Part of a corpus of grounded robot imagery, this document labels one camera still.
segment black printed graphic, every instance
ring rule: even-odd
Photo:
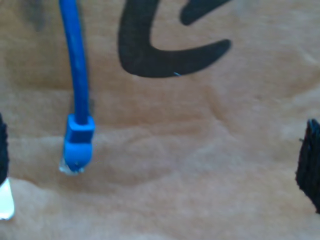
[[[189,0],[189,3],[181,12],[180,20],[183,25],[189,26],[230,1],[231,0]]]
[[[190,0],[182,11],[183,23],[193,23],[223,4],[221,0],[210,1]],[[231,48],[230,40],[222,40],[182,51],[156,49],[151,45],[150,38],[159,3],[160,0],[126,2],[120,23],[118,50],[121,65],[128,73],[145,78],[170,78],[193,74],[218,61]]]

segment white object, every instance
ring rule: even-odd
[[[0,186],[0,220],[10,220],[15,215],[15,202],[9,178]]]

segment cable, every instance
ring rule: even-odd
[[[77,2],[76,0],[60,0],[60,8],[71,64],[75,121],[79,125],[86,125],[89,115],[89,87]]]
[[[59,169],[67,175],[82,173],[93,155],[95,122],[89,111],[86,56],[76,0],[60,0],[72,73],[75,113],[69,114]]]

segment tan fabric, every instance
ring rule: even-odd
[[[317,240],[320,217],[295,171],[320,119],[320,1],[235,0],[191,26],[162,0],[152,45],[232,49],[194,74],[123,70],[125,0],[83,0],[97,124],[86,172],[58,170],[72,106],[58,1],[2,0],[0,111],[16,215],[1,240]]]

